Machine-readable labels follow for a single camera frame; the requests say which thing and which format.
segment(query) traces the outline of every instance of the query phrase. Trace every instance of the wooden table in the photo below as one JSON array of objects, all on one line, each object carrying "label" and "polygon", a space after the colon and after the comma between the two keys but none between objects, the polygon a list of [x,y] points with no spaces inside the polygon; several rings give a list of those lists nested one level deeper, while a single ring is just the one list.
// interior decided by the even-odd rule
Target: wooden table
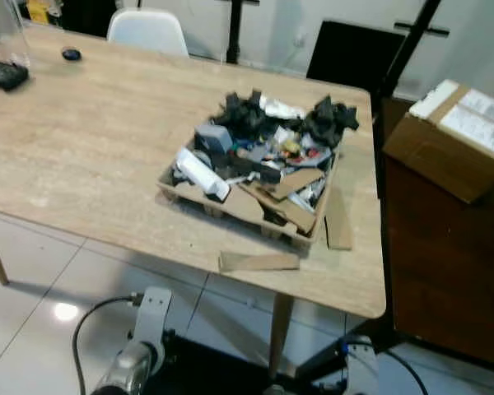
[{"label": "wooden table", "polygon": [[[307,109],[331,95],[357,106],[361,124],[345,134],[334,180],[353,228],[353,250],[329,251],[317,243],[300,271],[227,276],[277,292],[273,335],[281,340],[276,335],[283,332],[285,339],[294,297],[367,318],[384,312],[366,92],[146,53],[47,27],[26,34],[34,59],[31,81],[11,94],[0,91],[0,212],[207,272],[218,271],[223,248],[282,251],[284,244],[251,230],[176,210],[158,193],[156,179],[228,92],[249,95],[256,88]],[[66,63],[60,54],[65,45],[79,48],[84,59]],[[0,281],[7,284],[1,262]]]}]

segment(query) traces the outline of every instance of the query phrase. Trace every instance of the white chair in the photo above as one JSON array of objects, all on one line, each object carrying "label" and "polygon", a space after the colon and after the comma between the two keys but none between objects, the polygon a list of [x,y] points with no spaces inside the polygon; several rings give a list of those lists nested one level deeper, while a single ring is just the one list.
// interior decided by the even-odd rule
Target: white chair
[{"label": "white chair", "polygon": [[108,41],[169,55],[189,56],[178,19],[169,12],[124,8],[108,28]]}]

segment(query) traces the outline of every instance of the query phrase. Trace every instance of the glass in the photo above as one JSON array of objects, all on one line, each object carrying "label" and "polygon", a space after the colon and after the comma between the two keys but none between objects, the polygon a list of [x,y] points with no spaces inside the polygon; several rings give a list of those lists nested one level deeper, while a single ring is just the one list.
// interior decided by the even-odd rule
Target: glass
[{"label": "glass", "polygon": [[30,66],[29,47],[16,0],[0,0],[0,54],[6,62]]}]

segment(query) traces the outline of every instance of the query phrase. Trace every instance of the white tile floor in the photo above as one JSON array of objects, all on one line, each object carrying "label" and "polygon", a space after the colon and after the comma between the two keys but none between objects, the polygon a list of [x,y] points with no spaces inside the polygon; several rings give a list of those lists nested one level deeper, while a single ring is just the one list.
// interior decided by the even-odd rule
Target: white tile floor
[{"label": "white tile floor", "polygon": [[[77,320],[96,301],[150,285],[173,291],[168,328],[267,364],[271,291],[5,216],[0,216],[0,254],[12,280],[0,286],[0,394],[77,394],[70,350]],[[135,313],[121,304],[86,323],[80,350],[88,388],[125,343]],[[360,321],[296,302],[281,370],[290,371]],[[490,370],[415,346],[396,351],[410,361],[431,395],[494,395]],[[379,362],[380,395],[418,394],[412,377],[395,361],[381,355]]]}]

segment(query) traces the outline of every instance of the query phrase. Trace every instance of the computer mouse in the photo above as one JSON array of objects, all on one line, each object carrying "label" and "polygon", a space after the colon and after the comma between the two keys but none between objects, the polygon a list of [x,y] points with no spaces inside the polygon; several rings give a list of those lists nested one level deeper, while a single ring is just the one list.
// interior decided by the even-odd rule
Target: computer mouse
[{"label": "computer mouse", "polygon": [[65,48],[63,49],[63,58],[72,62],[76,62],[77,60],[81,60],[82,58],[81,51],[75,48]]}]

